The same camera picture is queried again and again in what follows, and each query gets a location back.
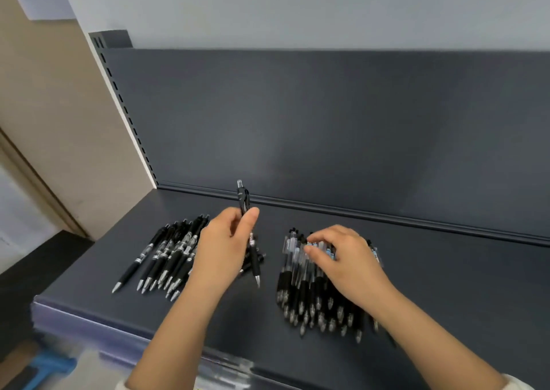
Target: right hand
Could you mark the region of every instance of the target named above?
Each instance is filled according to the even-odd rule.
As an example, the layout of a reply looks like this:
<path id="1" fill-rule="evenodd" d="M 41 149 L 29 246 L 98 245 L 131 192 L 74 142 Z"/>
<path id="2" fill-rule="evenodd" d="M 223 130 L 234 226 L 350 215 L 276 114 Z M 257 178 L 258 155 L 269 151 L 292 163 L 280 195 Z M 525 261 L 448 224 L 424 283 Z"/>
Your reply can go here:
<path id="1" fill-rule="evenodd" d="M 307 240 L 330 242 L 336 248 L 335 260 L 311 245 L 306 245 L 304 251 L 343 296 L 368 313 L 374 315 L 378 304 L 395 290 L 367 241 L 353 229 L 334 225 L 312 233 Z"/>

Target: left hand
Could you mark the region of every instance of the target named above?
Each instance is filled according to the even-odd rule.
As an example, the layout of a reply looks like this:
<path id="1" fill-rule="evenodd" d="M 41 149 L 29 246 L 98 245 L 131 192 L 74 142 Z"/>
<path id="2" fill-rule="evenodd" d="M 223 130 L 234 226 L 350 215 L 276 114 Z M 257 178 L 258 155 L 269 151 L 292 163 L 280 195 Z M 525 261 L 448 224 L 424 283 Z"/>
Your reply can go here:
<path id="1" fill-rule="evenodd" d="M 219 299 L 239 274 L 249 235 L 260 210 L 253 207 L 241 217 L 237 207 L 228 207 L 201 231 L 189 281 L 199 283 Z"/>

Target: blue object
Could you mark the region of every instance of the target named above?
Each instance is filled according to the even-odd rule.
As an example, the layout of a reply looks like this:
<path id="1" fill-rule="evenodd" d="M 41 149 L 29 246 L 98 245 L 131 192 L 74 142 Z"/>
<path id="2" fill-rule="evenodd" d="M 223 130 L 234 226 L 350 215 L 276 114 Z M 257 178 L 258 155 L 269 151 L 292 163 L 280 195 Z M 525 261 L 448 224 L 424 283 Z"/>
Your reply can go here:
<path id="1" fill-rule="evenodd" d="M 56 354 L 53 351 L 44 349 L 34 357 L 29 366 L 37 368 L 38 373 L 32 378 L 31 381 L 24 386 L 23 390 L 32 390 L 38 387 L 38 385 L 50 374 L 70 374 L 76 367 L 75 358 L 67 358 Z"/>

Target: beige wall panel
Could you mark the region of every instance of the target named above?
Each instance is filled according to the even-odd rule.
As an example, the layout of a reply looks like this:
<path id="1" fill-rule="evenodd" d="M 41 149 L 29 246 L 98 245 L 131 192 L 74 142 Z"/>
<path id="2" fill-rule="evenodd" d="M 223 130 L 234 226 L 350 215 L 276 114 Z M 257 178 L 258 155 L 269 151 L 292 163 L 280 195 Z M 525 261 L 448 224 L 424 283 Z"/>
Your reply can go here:
<path id="1" fill-rule="evenodd" d="M 92 238 L 153 185 L 76 21 L 0 0 L 0 128 Z"/>

